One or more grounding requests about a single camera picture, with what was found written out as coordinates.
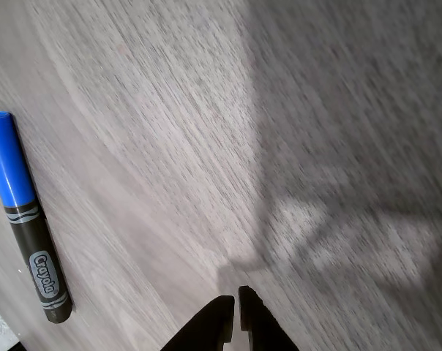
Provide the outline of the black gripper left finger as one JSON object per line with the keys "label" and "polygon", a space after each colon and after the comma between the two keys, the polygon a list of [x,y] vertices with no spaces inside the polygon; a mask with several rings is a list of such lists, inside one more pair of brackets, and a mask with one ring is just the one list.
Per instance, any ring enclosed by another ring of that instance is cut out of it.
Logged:
{"label": "black gripper left finger", "polygon": [[223,350],[233,335],[235,298],[220,295],[207,303],[161,349]]}

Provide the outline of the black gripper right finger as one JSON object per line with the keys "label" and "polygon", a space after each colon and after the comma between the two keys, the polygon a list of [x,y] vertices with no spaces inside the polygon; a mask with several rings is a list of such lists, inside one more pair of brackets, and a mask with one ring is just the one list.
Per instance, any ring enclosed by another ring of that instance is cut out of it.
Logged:
{"label": "black gripper right finger", "polygon": [[241,286],[238,295],[240,328],[248,333],[250,350],[299,350],[254,289]]}

